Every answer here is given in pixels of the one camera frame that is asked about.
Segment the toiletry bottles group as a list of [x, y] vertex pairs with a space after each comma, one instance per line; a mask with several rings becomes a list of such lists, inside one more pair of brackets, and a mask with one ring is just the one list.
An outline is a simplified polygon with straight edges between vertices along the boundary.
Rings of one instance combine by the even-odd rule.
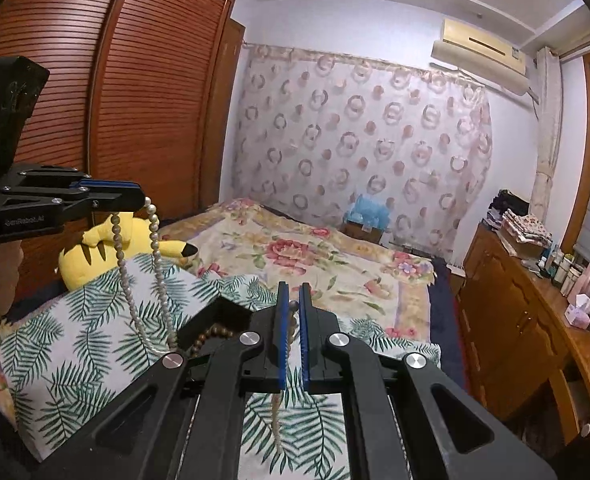
[[564, 252], [552, 244], [540, 256], [537, 269], [568, 300], [579, 294], [590, 296], [590, 262], [578, 252]]

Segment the blue plush toy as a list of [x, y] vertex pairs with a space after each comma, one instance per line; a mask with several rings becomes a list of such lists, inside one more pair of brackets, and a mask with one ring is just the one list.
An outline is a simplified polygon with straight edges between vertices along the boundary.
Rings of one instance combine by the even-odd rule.
[[391, 222], [391, 211], [385, 205], [359, 195], [344, 214], [344, 221], [356, 223], [367, 231], [377, 229], [384, 232]]

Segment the pink tissue box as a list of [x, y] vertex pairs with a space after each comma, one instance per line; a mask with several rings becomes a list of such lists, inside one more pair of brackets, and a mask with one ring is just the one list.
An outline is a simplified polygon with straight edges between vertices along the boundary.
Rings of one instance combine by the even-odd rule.
[[571, 326], [587, 330], [590, 325], [590, 297], [577, 294], [575, 301], [568, 304], [564, 317]]

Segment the black square box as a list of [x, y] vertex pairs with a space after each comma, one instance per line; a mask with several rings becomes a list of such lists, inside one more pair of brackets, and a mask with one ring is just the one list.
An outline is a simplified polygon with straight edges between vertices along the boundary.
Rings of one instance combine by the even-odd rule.
[[252, 311], [247, 307], [218, 297], [179, 328], [178, 347], [190, 359], [207, 356], [247, 330], [251, 317]]

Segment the circle pattern sheer curtain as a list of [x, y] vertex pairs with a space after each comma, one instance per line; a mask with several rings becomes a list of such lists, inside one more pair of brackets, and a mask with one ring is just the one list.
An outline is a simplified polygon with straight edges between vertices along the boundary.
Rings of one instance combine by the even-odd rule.
[[382, 207], [395, 240], [452, 258], [493, 154], [486, 91], [438, 70], [256, 44], [237, 105], [232, 188], [311, 224]]

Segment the palm leaf print cloth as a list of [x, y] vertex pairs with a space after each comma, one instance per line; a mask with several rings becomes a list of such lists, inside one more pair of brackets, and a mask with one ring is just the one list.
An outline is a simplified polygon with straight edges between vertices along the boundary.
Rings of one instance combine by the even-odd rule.
[[[138, 255], [126, 275], [108, 271], [0, 326], [0, 412], [31, 457], [52, 454], [156, 362], [168, 330], [156, 283], [150, 257]], [[297, 354], [285, 393], [255, 393], [246, 404], [239, 475], [349, 475], [342, 401], [305, 392]]]

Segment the beige air conditioner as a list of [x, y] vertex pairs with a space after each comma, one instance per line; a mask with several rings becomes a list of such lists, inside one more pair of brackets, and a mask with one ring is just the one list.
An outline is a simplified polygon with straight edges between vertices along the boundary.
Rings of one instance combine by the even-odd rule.
[[445, 18], [432, 58], [452, 64], [524, 96], [530, 88], [525, 54], [512, 44], [469, 24]]

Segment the stack of folded clothes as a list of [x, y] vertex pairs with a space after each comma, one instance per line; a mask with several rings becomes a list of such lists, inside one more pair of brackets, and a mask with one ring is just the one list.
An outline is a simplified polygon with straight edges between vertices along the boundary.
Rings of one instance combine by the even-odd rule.
[[539, 260], [548, 252], [552, 234], [530, 213], [530, 204], [509, 190], [500, 190], [489, 204], [483, 219], [486, 228], [496, 233], [510, 256]]

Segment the floral bed cover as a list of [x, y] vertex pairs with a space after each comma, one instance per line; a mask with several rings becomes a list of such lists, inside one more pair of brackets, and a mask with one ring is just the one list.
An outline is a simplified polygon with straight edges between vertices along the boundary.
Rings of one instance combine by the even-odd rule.
[[317, 308], [371, 318], [389, 338], [429, 340], [436, 275], [425, 258], [278, 216], [248, 198], [164, 226], [161, 236], [197, 248], [195, 275], [252, 275], [270, 289], [286, 282], [293, 294], [307, 283]]

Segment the wooden sideboard cabinet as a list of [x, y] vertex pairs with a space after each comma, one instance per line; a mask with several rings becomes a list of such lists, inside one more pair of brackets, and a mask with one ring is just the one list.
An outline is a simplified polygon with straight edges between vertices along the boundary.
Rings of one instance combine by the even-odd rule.
[[565, 297], [485, 226], [463, 270], [459, 323], [474, 398], [507, 425], [549, 412], [545, 434], [590, 442], [590, 332], [566, 322]]

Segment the wooden louvered wardrobe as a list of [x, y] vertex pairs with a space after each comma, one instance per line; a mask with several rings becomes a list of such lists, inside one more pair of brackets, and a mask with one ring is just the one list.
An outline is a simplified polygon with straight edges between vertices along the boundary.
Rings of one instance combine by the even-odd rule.
[[219, 196], [235, 0], [0, 0], [0, 56], [50, 73], [15, 158], [138, 182], [165, 220]]

